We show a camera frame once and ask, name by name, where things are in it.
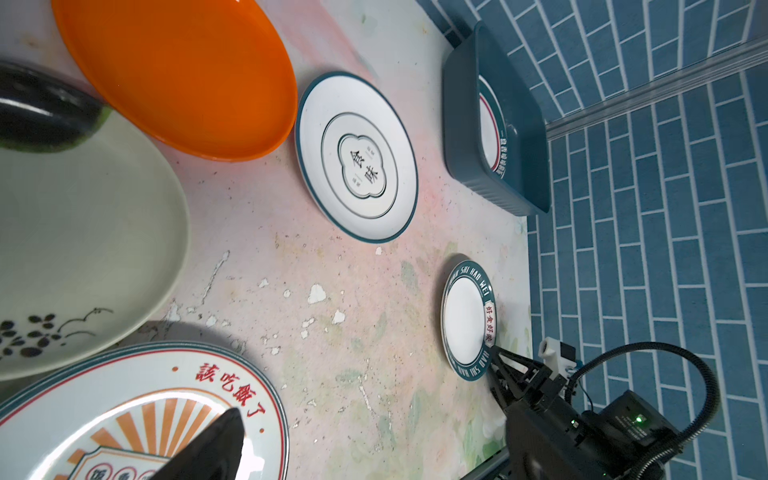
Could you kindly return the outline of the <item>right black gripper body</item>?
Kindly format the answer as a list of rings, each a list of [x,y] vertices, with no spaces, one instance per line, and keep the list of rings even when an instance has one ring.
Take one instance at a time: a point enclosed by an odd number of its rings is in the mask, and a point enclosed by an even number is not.
[[[500,347],[490,350],[491,393],[506,417],[510,473],[516,479],[604,479],[592,457],[594,432],[560,396],[565,378]]]

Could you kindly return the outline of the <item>white plate teal red rim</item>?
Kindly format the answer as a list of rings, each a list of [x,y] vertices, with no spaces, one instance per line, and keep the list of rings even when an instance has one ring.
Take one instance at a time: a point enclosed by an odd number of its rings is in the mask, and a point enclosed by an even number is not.
[[[504,178],[508,153],[506,122],[500,102],[488,81],[482,75],[478,81],[482,151],[490,170]]]

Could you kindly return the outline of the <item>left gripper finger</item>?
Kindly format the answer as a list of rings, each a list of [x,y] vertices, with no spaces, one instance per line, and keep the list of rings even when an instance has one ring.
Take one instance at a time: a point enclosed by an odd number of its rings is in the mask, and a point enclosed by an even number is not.
[[[245,429],[240,410],[230,408],[163,465],[151,479],[233,480],[241,462],[244,440]]]

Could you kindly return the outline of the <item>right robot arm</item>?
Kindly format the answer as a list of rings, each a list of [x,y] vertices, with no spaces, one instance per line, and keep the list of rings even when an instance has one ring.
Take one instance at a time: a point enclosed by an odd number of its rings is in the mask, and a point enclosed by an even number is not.
[[[581,380],[608,361],[640,351],[681,357],[699,372],[705,400],[677,429],[655,407],[627,390],[601,410],[572,404]],[[482,356],[491,392],[506,417],[506,445],[492,476],[503,479],[659,479],[664,466],[700,435],[720,408],[716,375],[697,355],[661,342],[614,348],[581,363],[569,344],[546,338],[538,359],[493,346]]]

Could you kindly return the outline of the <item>white plate teal lettered rim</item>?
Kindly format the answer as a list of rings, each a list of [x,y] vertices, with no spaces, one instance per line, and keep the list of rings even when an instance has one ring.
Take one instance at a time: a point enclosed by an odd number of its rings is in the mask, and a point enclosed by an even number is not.
[[[488,370],[497,334],[495,289],[486,271],[462,259],[450,271],[440,312],[444,352],[463,380],[478,381]]]

